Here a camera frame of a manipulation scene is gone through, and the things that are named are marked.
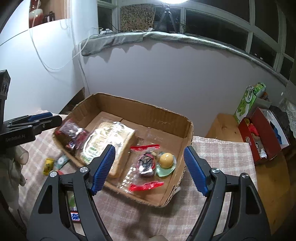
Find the left gloved hand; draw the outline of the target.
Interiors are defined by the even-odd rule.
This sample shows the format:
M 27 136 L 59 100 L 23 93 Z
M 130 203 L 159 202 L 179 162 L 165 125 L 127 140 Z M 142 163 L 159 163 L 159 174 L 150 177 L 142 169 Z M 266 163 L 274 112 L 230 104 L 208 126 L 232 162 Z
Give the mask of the left gloved hand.
M 22 146 L 7 149 L 1 154 L 1 192 L 12 210 L 19 207 L 19 186 L 26 180 L 22 168 L 29 160 L 29 153 Z

